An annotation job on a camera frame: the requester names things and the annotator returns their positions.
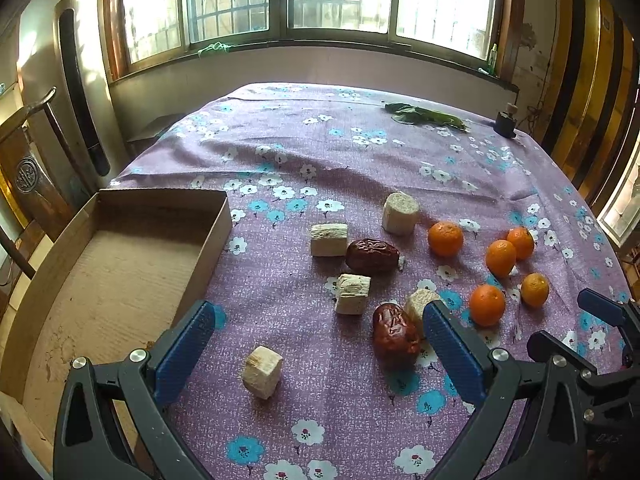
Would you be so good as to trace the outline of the brown cardboard box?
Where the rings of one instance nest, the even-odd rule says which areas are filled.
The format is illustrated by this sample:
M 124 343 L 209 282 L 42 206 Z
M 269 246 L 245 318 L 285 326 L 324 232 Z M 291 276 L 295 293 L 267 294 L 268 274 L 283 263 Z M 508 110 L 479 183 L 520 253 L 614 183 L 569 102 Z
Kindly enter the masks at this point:
M 70 361 L 120 361 L 175 325 L 204 298 L 231 226 L 224 192 L 122 188 L 96 193 L 53 243 L 1 360 L 1 404 L 47 471 Z

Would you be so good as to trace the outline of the green cloth on sill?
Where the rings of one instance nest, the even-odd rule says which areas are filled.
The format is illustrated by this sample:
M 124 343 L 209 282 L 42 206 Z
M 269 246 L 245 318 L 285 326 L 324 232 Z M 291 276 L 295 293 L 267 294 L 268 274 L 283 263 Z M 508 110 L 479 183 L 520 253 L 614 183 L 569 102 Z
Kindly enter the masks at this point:
M 231 44 L 225 44 L 224 42 L 216 41 L 198 50 L 198 57 L 204 58 L 204 56 L 214 55 L 216 53 L 229 53 L 231 49 Z

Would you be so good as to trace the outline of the yellowish tangerine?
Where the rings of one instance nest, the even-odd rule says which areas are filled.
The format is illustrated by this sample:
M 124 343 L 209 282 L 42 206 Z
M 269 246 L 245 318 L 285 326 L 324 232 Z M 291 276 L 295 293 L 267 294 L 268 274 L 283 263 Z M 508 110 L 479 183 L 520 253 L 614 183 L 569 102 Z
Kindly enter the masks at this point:
M 521 300 L 527 307 L 540 309 L 549 296 L 549 283 L 540 273 L 526 275 L 521 284 Z

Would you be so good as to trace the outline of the window with metal frame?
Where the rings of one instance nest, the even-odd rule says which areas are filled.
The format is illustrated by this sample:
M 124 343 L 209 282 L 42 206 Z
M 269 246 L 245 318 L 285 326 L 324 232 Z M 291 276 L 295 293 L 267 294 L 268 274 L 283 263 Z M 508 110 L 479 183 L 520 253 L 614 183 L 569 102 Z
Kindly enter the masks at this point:
M 103 0 L 112 78 L 220 41 L 233 50 L 334 46 L 427 58 L 491 76 L 506 0 Z

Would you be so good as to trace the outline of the green leafy vegetable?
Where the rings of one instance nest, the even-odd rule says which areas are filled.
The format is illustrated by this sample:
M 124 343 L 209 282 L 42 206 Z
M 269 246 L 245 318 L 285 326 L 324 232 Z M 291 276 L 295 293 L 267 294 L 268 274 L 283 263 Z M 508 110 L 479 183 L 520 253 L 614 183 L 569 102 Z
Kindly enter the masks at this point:
M 431 125 L 442 128 L 453 128 L 458 131 L 466 131 L 466 123 L 454 115 L 450 115 L 430 108 L 414 106 L 408 103 L 386 103 L 386 113 L 392 116 L 395 122 L 413 126 Z

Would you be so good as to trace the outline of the green bottle on sill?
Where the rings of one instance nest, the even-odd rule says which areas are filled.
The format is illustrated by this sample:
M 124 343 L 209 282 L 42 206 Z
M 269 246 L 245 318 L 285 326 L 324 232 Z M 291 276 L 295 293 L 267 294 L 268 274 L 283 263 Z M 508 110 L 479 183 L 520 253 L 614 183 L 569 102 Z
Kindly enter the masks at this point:
M 491 76 L 497 75 L 498 44 L 493 44 L 488 54 L 487 68 Z

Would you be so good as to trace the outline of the white sugarcane cube front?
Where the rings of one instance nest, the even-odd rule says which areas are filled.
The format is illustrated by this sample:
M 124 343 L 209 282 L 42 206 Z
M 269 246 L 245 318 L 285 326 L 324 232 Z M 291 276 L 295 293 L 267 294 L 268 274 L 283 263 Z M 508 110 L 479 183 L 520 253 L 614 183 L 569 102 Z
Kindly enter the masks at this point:
M 283 358 L 278 352 L 258 346 L 246 358 L 241 374 L 245 388 L 259 399 L 268 400 L 280 382 Z

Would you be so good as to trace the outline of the white sugarcane chunk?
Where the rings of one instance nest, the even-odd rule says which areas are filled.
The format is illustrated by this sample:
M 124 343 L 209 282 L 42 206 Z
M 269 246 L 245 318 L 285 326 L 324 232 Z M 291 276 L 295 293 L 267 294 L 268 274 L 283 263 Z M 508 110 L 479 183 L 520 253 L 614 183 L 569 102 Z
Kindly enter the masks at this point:
M 320 223 L 310 229 L 310 251 L 314 257 L 343 257 L 348 247 L 346 223 Z
M 366 310 L 371 279 L 365 275 L 342 274 L 336 282 L 335 312 L 362 315 Z

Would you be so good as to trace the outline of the purple floral tablecloth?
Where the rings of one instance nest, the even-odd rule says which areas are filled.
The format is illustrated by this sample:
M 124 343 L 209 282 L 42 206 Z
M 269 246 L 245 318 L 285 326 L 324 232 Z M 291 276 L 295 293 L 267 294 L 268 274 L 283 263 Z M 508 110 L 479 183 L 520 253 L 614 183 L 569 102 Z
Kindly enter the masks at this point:
M 372 278 L 368 308 L 437 292 L 469 321 L 469 296 L 494 284 L 487 247 L 524 226 L 533 255 L 497 282 L 506 313 L 482 333 L 489 347 L 527 356 L 546 330 L 602 373 L 618 370 L 623 343 L 578 308 L 592 288 L 627 300 L 608 240 L 582 196 L 526 134 L 512 140 L 463 113 L 466 131 L 395 122 L 382 92 L 251 84 L 177 122 L 115 180 L 119 188 L 227 193 L 232 231 L 206 296 L 220 319 L 171 422 L 217 479 L 424 479 L 473 413 L 430 348 L 416 366 L 386 372 L 372 348 L 370 314 L 334 311 L 341 259 L 316 258 L 310 229 L 346 223 L 351 240 L 386 240 L 386 197 L 420 207 L 409 236 L 393 238 L 401 269 Z M 435 255 L 427 232 L 460 226 L 463 246 Z M 544 274 L 540 309 L 521 300 L 526 275 Z M 264 346 L 283 358 L 268 400 L 241 379 Z

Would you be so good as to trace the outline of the dark red jujube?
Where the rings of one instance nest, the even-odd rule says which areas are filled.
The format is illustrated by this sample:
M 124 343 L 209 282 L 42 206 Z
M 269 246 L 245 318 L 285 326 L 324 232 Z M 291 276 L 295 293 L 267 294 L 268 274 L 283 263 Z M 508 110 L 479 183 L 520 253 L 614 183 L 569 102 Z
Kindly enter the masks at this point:
M 397 268 L 399 250 L 384 240 L 354 240 L 346 250 L 345 261 L 350 270 L 364 275 L 392 272 Z

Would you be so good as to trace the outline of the tall standing air conditioner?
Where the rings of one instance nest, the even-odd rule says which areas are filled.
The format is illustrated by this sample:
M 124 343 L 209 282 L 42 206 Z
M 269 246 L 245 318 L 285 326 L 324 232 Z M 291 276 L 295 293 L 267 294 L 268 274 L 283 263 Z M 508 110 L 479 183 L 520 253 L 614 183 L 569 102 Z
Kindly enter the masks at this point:
M 55 54 L 72 110 L 70 149 L 82 176 L 95 188 L 106 188 L 129 155 L 108 88 L 99 0 L 60 0 L 54 10 Z

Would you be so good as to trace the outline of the small dark bottle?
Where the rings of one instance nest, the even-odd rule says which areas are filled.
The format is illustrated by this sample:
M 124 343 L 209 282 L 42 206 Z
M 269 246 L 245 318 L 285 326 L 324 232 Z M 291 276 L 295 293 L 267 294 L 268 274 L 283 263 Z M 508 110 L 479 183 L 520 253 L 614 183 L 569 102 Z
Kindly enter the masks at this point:
M 503 136 L 506 139 L 514 139 L 515 133 L 515 114 L 518 112 L 518 107 L 513 103 L 506 104 L 504 110 L 500 110 L 495 123 L 494 130 L 499 136 Z

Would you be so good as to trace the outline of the round white sugarcane piece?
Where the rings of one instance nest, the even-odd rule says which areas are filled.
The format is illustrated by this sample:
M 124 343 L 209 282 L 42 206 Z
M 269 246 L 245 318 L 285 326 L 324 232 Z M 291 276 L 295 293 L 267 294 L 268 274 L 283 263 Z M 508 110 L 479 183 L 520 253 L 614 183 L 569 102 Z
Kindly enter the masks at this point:
M 410 235 L 419 219 L 420 207 L 418 202 L 403 192 L 393 192 L 386 197 L 383 213 L 382 228 L 390 234 Z

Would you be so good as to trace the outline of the wooden chair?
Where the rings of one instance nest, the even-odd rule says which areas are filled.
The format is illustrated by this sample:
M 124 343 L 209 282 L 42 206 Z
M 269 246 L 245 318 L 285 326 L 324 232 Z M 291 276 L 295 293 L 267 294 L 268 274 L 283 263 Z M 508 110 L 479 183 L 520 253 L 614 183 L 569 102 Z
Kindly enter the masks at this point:
M 28 133 L 28 121 L 43 112 L 58 145 L 75 171 L 80 188 L 91 196 L 96 186 L 86 179 L 60 123 L 53 113 L 51 102 L 56 96 L 52 87 L 38 101 L 20 107 L 1 122 L 1 192 L 17 217 L 36 222 L 50 237 L 57 240 L 73 220 L 76 210 L 66 202 L 36 157 L 35 142 Z

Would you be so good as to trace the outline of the orange tangerine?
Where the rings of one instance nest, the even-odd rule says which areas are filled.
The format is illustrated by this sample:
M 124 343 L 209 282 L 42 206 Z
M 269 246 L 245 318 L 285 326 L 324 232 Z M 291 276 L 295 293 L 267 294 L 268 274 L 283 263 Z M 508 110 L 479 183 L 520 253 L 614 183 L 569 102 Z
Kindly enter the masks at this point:
M 472 321 L 482 327 L 496 325 L 506 310 L 506 298 L 496 286 L 484 284 L 473 290 L 469 299 Z
M 433 224 L 427 232 L 428 246 L 435 255 L 452 258 L 460 252 L 464 236 L 460 226 L 441 221 Z
M 495 240 L 487 248 L 485 263 L 496 278 L 506 278 L 516 263 L 515 246 L 508 240 Z
M 516 260 L 523 261 L 533 255 L 536 243 L 532 234 L 524 226 L 510 229 L 506 234 L 506 240 L 514 246 Z

